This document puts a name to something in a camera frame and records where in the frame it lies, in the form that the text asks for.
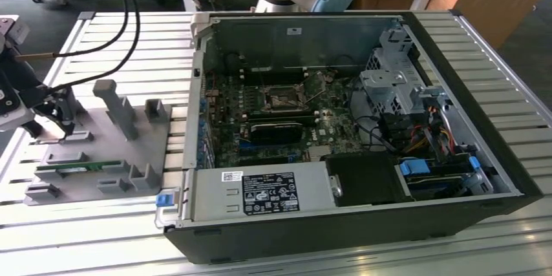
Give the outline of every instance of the motherboard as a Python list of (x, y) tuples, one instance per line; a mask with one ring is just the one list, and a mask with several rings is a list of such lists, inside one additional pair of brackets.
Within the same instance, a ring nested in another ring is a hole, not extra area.
[(278, 79), (267, 69), (207, 76), (216, 167), (318, 162), (363, 150), (348, 109), (354, 78), (332, 69), (288, 71)]

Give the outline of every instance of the blue tab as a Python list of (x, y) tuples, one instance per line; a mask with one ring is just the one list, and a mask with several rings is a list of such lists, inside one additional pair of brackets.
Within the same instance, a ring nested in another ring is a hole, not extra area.
[(399, 167), (403, 176), (408, 176), (411, 174), (411, 169), (408, 168), (407, 162), (403, 162), (403, 164), (400, 164)]
[(428, 163), (423, 159), (406, 160), (403, 164), (408, 167), (410, 174), (418, 175), (431, 173)]
[(480, 161), (475, 156), (470, 157), (470, 164), (472, 164), (475, 170), (479, 170), (479, 168), (482, 168)]
[(155, 205), (158, 207), (170, 207), (174, 206), (175, 203), (172, 202), (175, 198), (175, 195), (172, 194), (159, 194), (155, 198)]

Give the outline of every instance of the warning label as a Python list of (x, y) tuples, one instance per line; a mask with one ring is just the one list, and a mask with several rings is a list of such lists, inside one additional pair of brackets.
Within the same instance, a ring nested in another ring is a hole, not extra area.
[(248, 215), (299, 211), (294, 173), (242, 177), (243, 212)]

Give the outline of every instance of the yellow wire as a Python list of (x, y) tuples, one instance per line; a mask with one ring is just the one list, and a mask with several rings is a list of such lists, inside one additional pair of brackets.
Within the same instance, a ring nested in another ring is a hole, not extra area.
[(424, 138), (423, 140), (420, 140), (407, 151), (406, 153), (414, 151), (415, 149), (420, 148), (428, 141), (428, 138)]

